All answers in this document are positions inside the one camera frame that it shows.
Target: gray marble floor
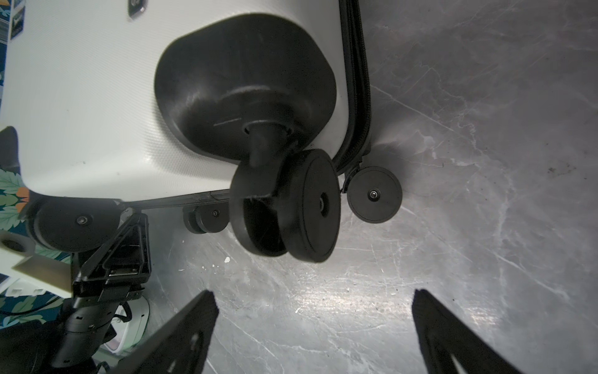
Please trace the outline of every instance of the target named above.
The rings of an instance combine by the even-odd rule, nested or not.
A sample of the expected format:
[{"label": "gray marble floor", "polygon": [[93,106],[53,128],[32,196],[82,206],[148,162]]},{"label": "gray marble floor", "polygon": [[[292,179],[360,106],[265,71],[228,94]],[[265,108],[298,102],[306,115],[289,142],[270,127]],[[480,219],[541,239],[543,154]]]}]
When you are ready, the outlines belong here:
[{"label": "gray marble floor", "polygon": [[205,373],[423,373],[410,303],[427,288],[524,373],[598,373],[596,0],[361,7],[366,162],[396,173],[403,207],[370,225],[343,198],[323,264],[148,211],[148,332],[207,288]]}]

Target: suitcase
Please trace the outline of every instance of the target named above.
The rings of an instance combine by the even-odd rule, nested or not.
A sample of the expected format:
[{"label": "suitcase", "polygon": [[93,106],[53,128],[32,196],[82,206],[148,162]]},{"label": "suitcase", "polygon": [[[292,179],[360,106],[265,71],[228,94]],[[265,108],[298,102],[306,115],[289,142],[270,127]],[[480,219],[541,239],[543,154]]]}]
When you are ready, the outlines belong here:
[{"label": "suitcase", "polygon": [[23,218],[46,247],[90,251],[126,208],[181,206],[192,232],[230,221],[253,253],[322,262],[340,193],[370,223],[400,207],[392,173],[360,168],[357,0],[28,0],[5,72],[0,166],[35,192]]}]

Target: orange flower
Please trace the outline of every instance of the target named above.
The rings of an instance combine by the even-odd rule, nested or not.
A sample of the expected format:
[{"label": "orange flower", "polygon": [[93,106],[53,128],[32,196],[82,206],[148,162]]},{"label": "orange flower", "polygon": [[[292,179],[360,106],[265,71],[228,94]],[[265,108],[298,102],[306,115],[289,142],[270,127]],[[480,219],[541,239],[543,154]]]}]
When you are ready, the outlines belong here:
[{"label": "orange flower", "polygon": [[17,197],[21,198],[21,202],[16,203],[17,212],[21,213],[25,205],[29,202],[29,189],[27,187],[20,187],[16,193]]}]

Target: black caster wheel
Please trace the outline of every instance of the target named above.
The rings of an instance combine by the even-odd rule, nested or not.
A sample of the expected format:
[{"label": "black caster wheel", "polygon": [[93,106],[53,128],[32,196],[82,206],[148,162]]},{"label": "black caster wheel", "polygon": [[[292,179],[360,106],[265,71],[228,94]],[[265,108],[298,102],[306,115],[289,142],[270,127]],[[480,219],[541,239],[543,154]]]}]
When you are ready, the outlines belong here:
[{"label": "black caster wheel", "polygon": [[78,253],[99,248],[118,229],[120,208],[112,200],[49,197],[29,218],[28,230],[41,245]]},{"label": "black caster wheel", "polygon": [[231,225],[237,239],[253,254],[277,257],[286,253],[276,211],[259,199],[230,199]]},{"label": "black caster wheel", "polygon": [[285,162],[276,210],[291,255],[308,262],[330,257],[340,228],[340,190],[326,152],[306,150]]},{"label": "black caster wheel", "polygon": [[228,225],[228,202],[186,206],[183,221],[194,234],[220,232]]},{"label": "black caster wheel", "polygon": [[403,190],[393,173],[385,168],[363,168],[349,181],[347,201],[362,221],[382,223],[401,207]]}]

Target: screw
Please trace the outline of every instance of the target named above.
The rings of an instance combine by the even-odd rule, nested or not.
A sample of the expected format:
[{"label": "screw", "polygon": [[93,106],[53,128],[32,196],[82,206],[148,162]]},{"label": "screw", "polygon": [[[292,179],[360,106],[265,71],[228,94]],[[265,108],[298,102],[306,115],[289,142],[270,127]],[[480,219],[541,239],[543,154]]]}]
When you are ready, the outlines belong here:
[{"label": "screw", "polygon": [[80,217],[77,217],[77,224],[84,225],[84,224],[86,224],[88,222],[89,222],[89,218],[87,218],[84,215],[82,215]]}]

